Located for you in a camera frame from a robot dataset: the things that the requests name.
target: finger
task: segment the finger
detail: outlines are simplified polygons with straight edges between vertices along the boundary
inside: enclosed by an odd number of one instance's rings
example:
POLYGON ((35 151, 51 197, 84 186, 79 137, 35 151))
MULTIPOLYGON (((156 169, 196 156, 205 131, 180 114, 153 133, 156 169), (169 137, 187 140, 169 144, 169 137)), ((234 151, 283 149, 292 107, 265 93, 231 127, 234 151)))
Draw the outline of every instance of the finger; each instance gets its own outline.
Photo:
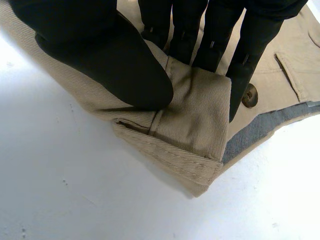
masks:
POLYGON ((194 67, 215 73, 244 6, 239 0, 210 0, 194 67))
POLYGON ((226 76, 231 79, 230 122, 237 113, 241 99, 264 50, 278 34, 282 23, 283 20, 257 15, 250 10, 245 13, 240 40, 226 73, 226 76))
POLYGON ((97 36, 114 26, 117 0, 9 0, 14 13, 51 43, 97 36))
POLYGON ((172 0, 138 0, 144 24, 142 37, 163 49, 168 41, 172 0))
POLYGON ((134 107, 154 111, 171 102, 173 87, 168 75, 115 5, 108 9, 102 4, 105 0, 21 2, 10 3, 17 16, 36 31, 39 47, 49 56, 134 107), (99 22, 108 19, 104 16, 108 11, 115 11, 112 27, 99 22))
POLYGON ((208 0, 173 0, 174 32, 169 55, 189 64, 208 0))

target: seam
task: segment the seam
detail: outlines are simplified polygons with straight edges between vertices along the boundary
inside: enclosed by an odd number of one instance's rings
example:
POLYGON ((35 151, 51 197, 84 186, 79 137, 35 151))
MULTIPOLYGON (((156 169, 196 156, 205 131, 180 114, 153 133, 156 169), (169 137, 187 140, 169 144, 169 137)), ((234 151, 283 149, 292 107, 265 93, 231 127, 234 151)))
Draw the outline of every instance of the seam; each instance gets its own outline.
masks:
MULTIPOLYGON (((168 61, 167 61, 167 63, 166 63, 166 66, 168 66, 169 61, 170 61, 170 63, 171 63, 171 64, 170 64, 170 76, 173 76, 173 65, 174 65, 174 63, 173 63, 173 61, 169 60, 169 58, 168 58, 168 61)), ((154 135, 157 133, 157 130, 158 130, 158 128, 159 128, 159 126, 160 126, 160 123, 161 123, 162 116, 164 115, 166 109, 167 109, 167 108, 165 108, 165 109, 163 109, 163 110, 161 110, 161 111, 159 111, 159 112, 157 113, 157 114, 161 114, 161 116, 159 117, 158 123, 157 123, 155 129, 153 130, 152 136, 154 136, 154 135)))
POLYGON ((289 81, 294 83, 295 87, 293 88, 294 91, 297 92, 299 100, 302 102, 306 99, 305 94, 300 90, 302 88, 301 82, 297 80, 290 69, 293 69, 291 64, 287 62, 285 57, 282 56, 280 52, 275 53, 276 58, 280 61, 282 67, 284 68, 284 71, 286 72, 287 77, 289 78, 289 81))
MULTIPOLYGON (((126 136, 126 137, 128 137, 128 138, 136 139, 136 140, 138 140, 138 141, 140 141, 140 142, 143 142, 143 143, 145 143, 145 144, 152 144, 152 143, 150 143, 150 142, 144 142, 143 140, 141 140, 141 139, 139 139, 139 138, 137 138, 137 137, 134 137, 134 136, 129 136, 129 135, 126 135, 126 134, 123 134, 123 133, 122 133, 121 135, 122 135, 122 136, 126 136)), ((182 157, 182 156, 178 156, 178 155, 176 155, 176 154, 174 154, 174 153, 172 153, 172 152, 166 151, 165 149, 163 149, 163 150, 164 150, 166 153, 173 154, 173 155, 175 155, 175 156, 177 156, 177 157, 179 157, 179 158, 182 158, 182 159, 185 159, 185 160, 188 160, 188 161, 189 161, 189 159, 187 159, 187 158, 184 158, 184 157, 182 157)), ((213 170, 213 176, 211 176, 211 177, 209 177, 209 178, 203 177, 203 176, 198 176, 198 175, 196 175, 196 174, 194 174, 194 173, 192 173, 192 172, 190 172, 190 171, 187 171, 187 170, 181 168, 180 166, 177 166, 177 165, 173 164, 172 162, 169 162, 169 161, 165 160, 164 158, 158 156, 157 154, 155 154, 155 153, 153 153, 153 152, 151 152, 151 151, 149 151, 149 150, 144 149, 143 151, 145 151, 146 153, 150 154, 151 156, 158 157, 158 158, 161 159, 162 161, 164 161, 164 162, 168 163, 169 165, 171 165, 171 166, 173 166, 173 167, 181 170, 181 171, 184 172, 185 174, 186 174, 186 173, 187 173, 187 174, 191 174, 192 176, 194 176, 194 177, 196 177, 196 178, 198 178, 198 179, 201 179, 201 180, 206 181, 207 184, 213 179, 213 177, 215 176, 216 170, 217 170, 216 167, 215 167, 215 168, 212 168, 212 167, 203 165, 204 167, 207 167, 207 168, 213 170)), ((195 164, 198 164, 198 165, 202 165, 202 164, 197 163, 197 162, 194 162, 194 161, 190 161, 190 162, 195 163, 195 164)))
MULTIPOLYGON (((157 144, 143 141, 143 140, 141 140, 140 138, 135 137, 135 136, 130 136, 130 135, 127 135, 127 134, 126 134, 126 136, 129 137, 129 138, 133 138, 133 139, 139 140, 140 142, 143 142, 143 143, 148 144, 148 145, 156 145, 158 148, 162 149, 164 152, 166 152, 166 153, 168 153, 168 154, 172 154, 172 155, 174 155, 174 156, 176 156, 176 157, 178 157, 178 158, 187 160, 187 161, 189 161, 189 162, 191 162, 191 163, 194 163, 194 164, 197 164, 197 165, 199 165, 199 166, 206 167, 206 168, 209 168, 209 169, 214 169, 213 167, 208 166, 208 165, 206 165, 206 164, 199 163, 199 162, 196 162, 196 161, 192 161, 192 160, 190 160, 189 158, 186 158, 186 157, 184 157, 184 156, 179 156, 179 155, 177 155, 177 154, 175 154, 175 153, 173 153, 173 152, 171 152, 171 151, 166 150, 164 147, 159 146, 159 145, 157 145, 157 144)), ((207 159, 209 159, 209 160, 214 160, 214 161, 216 161, 216 162, 218 162, 218 163, 221 163, 220 161, 218 161, 218 160, 215 159, 215 158, 207 158, 207 159)))

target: stitching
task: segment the stitching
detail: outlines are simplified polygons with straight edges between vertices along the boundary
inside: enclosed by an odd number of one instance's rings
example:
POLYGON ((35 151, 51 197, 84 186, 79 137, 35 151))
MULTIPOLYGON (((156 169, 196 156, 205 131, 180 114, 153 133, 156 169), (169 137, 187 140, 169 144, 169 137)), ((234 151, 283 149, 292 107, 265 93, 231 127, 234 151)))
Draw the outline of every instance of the stitching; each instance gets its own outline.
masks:
POLYGON ((295 90, 296 90, 296 91, 298 92, 298 94, 301 96, 301 98, 302 98, 301 101, 303 101, 303 100, 306 98, 306 96, 305 96, 305 95, 301 92, 301 90, 299 89, 299 87, 300 87, 300 85, 301 85, 300 81, 296 80, 296 78, 295 78, 295 76, 293 75, 292 71, 289 70, 289 68, 292 69, 291 64, 290 64, 289 62, 287 62, 287 60, 282 56, 281 53, 276 52, 275 54, 276 54, 276 57, 279 59, 279 61, 280 61, 280 62, 283 62, 283 63, 281 63, 281 65, 283 66, 284 71, 286 72, 289 80, 292 78, 292 81, 294 82, 294 85, 295 85, 295 88, 296 88, 295 90))
MULTIPOLYGON (((144 142, 144 141, 142 141, 141 139, 136 138, 136 137, 133 137, 133 136, 129 136, 129 135, 125 135, 125 136, 126 136, 126 137, 129 137, 129 138, 136 139, 136 140, 138 140, 138 141, 140 141, 140 142, 143 142, 143 143, 145 143, 145 144, 151 144, 151 143, 149 143, 149 142, 144 142)), ((169 165, 171 165, 171 166, 173 166, 173 167, 181 170, 182 172, 184 172, 184 174, 186 174, 186 173, 187 173, 187 174, 191 174, 192 176, 194 176, 194 177, 196 177, 196 178, 199 178, 199 179, 201 179, 201 180, 206 181, 207 184, 210 182, 211 179, 213 179, 213 177, 215 176, 216 170, 217 170, 216 168, 208 167, 208 168, 210 168, 210 169, 213 170, 213 176, 211 176, 210 178, 203 177, 203 176, 197 176, 196 174, 194 174, 194 173, 192 173, 192 172, 190 172, 190 171, 187 171, 187 170, 181 168, 180 166, 177 166, 177 165, 175 165, 175 164, 173 164, 173 163, 165 160, 164 158, 159 157, 158 155, 154 154, 153 152, 151 152, 151 151, 149 151, 149 150, 144 149, 144 151, 147 152, 148 154, 150 154, 151 156, 158 157, 158 158, 160 158, 162 161, 166 162, 167 164, 169 164, 169 165)), ((185 159, 185 160, 189 160, 189 159, 187 159, 187 158, 184 158, 184 157, 181 157, 181 156, 178 156, 178 155, 176 155, 176 156, 179 157, 179 158, 185 159)))
POLYGON ((199 162, 196 162, 196 161, 192 161, 192 160, 190 160, 190 159, 188 159, 188 158, 186 158, 186 157, 183 157, 183 156, 179 156, 179 155, 177 155, 177 154, 175 154, 175 153, 173 153, 173 152, 171 152, 171 151, 168 151, 168 150, 164 149, 162 146, 159 146, 159 145, 157 145, 157 144, 154 144, 154 143, 151 143, 151 142, 145 142, 145 141, 143 141, 143 140, 141 140, 140 138, 137 138, 137 137, 135 137, 135 136, 130 136, 130 135, 126 135, 126 136, 129 137, 129 138, 136 139, 136 140, 138 140, 138 141, 140 141, 140 142, 143 142, 143 143, 145 143, 145 144, 148 144, 148 145, 156 145, 158 148, 162 149, 164 152, 166 152, 166 153, 168 153, 168 154, 172 154, 172 155, 174 155, 174 156, 176 156, 176 157, 178 157, 178 158, 187 160, 187 161, 189 161, 189 162, 192 162, 192 163, 194 163, 194 164, 200 165, 200 166, 202 166, 202 167, 206 167, 206 168, 209 168, 209 169, 214 169, 213 167, 208 166, 208 165, 206 165, 206 164, 199 163, 199 162))

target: folded fabric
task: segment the folded fabric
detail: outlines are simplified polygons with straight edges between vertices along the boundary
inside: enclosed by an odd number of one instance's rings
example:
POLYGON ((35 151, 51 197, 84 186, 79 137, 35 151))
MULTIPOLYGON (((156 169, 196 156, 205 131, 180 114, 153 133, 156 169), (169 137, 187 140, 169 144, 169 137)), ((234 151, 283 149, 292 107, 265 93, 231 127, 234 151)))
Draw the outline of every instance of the folded fabric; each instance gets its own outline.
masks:
MULTIPOLYGON (((143 29, 137 2, 119 1, 118 10, 143 29)), ((171 104, 158 112, 134 111, 93 79, 45 54, 33 30, 3 1, 0 26, 86 111, 112 121, 117 136, 172 174, 196 197, 275 129, 320 113, 319 106, 306 104, 320 101, 320 25, 307 7, 284 22, 263 54, 251 80, 259 94, 258 104, 253 108, 241 105, 231 123, 231 81, 223 74, 239 39, 239 24, 217 74, 185 65, 147 42, 174 89, 171 104)), ((200 31, 195 53, 202 34, 200 31)))

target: black glove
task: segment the black glove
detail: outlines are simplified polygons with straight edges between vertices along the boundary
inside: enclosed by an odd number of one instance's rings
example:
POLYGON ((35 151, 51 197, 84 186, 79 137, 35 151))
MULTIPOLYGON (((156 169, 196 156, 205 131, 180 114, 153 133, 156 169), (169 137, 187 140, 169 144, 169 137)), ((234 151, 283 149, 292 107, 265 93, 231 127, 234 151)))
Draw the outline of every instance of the black glove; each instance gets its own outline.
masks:
POLYGON ((123 102, 160 110, 173 98, 166 72, 116 0, 10 0, 48 55, 84 73, 123 102))

